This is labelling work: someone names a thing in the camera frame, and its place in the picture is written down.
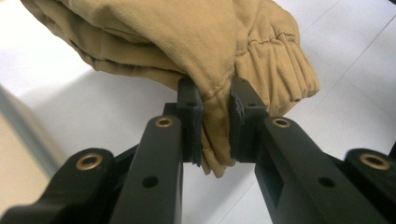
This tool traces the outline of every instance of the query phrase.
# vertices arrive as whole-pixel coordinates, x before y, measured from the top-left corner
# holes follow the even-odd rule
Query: brown cloth
[[[271,116],[319,84],[298,25],[271,0],[22,0],[96,70],[147,77],[175,89],[190,76],[204,101],[203,168],[233,166],[228,143],[231,77],[252,83]]]

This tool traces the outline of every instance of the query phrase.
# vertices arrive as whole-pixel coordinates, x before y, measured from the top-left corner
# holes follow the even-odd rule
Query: white surface
[[[388,152],[396,141],[396,6],[387,0],[277,1],[295,15],[321,92],[296,120],[326,152]],[[138,142],[149,118],[176,94],[141,78],[93,71],[19,1],[0,2],[0,82],[36,113],[70,155],[85,147],[115,154]],[[271,223],[252,166],[222,179],[185,165],[183,223]]]

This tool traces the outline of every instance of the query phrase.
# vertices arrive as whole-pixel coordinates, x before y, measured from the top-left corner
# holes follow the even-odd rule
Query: white tile floor
[[[140,120],[122,126],[123,130],[118,131],[116,136],[126,136],[125,133],[131,131],[132,126],[138,128],[134,129],[136,135],[132,139],[119,142],[114,138],[115,135],[98,139],[98,135],[93,134],[104,132],[105,126],[118,126],[116,120],[104,121],[92,125],[90,129],[84,129],[90,124],[90,119],[100,119],[92,116],[93,110],[100,111],[103,115],[118,113],[118,116],[128,118],[129,115],[138,113],[137,107],[141,111],[157,110],[163,102],[175,98],[175,94],[167,89],[161,89],[158,95],[150,96],[149,84],[145,80],[130,78],[130,81],[126,81],[124,77],[93,72],[45,28],[35,22],[30,22],[32,26],[26,27],[25,23],[33,18],[20,4],[6,5],[11,2],[13,1],[8,0],[0,3],[0,27],[6,29],[0,35],[0,60],[2,64],[7,62],[8,65],[0,64],[0,82],[33,108],[47,129],[54,132],[61,128],[64,130],[63,134],[55,132],[54,138],[63,148],[67,148],[66,155],[88,146],[92,141],[99,147],[115,147],[117,152],[137,143],[146,117],[156,115],[153,112],[142,113],[139,114]],[[277,2],[299,22],[302,46],[321,82],[321,91],[315,97],[300,102],[287,117],[297,121],[325,152],[340,159],[353,147],[368,147],[388,153],[396,141],[396,6],[387,0]],[[2,17],[5,15],[5,11],[1,11],[2,5],[5,8],[3,10],[12,9],[20,13],[13,18],[17,23],[10,24],[7,21],[13,21],[12,19]],[[45,43],[37,41],[35,35],[42,36]],[[33,53],[21,56],[21,52],[25,51]],[[64,55],[61,57],[54,53],[56,51],[61,51]],[[28,58],[36,56],[38,52],[38,57],[44,60],[32,63]],[[47,63],[44,63],[46,60],[62,69],[47,67]],[[75,66],[64,67],[64,60]],[[14,67],[14,73],[10,73],[8,67]],[[35,79],[40,71],[47,74],[46,78]],[[64,79],[54,80],[51,73],[60,74]],[[67,77],[69,74],[79,76]],[[100,106],[103,101],[85,105],[87,100],[95,99],[94,94],[84,91],[84,83],[92,83],[91,87],[95,87],[93,92],[107,92],[104,97],[112,100],[119,94],[131,96],[112,105],[131,113],[109,110]],[[108,92],[108,86],[114,85],[119,88]],[[140,89],[131,90],[124,85],[135,85]],[[139,102],[133,97],[136,95],[147,95],[154,105]],[[67,106],[64,104],[80,107],[74,113],[65,113]],[[212,175],[204,176],[200,169],[186,164],[183,223],[271,223],[252,171],[253,166],[238,164],[229,169],[222,179],[216,179]]]

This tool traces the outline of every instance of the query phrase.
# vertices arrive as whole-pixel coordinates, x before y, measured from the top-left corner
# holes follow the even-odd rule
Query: pinched fabric
[[[176,89],[189,76],[204,101],[203,168],[221,177],[230,157],[231,78],[247,79],[271,116],[314,95],[317,76],[298,25],[272,0],[21,0],[96,70]]]

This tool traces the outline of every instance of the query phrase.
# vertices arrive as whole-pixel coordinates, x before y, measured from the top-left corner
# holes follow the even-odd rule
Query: black object
[[[269,118],[242,78],[233,79],[230,114],[231,155],[256,163],[274,223],[395,222],[393,158],[369,149],[345,161],[326,155],[294,121]],[[36,203],[9,209],[0,224],[180,223],[182,162],[201,163],[202,117],[198,90],[182,79],[177,104],[148,123],[139,146],[116,158],[79,152]]]

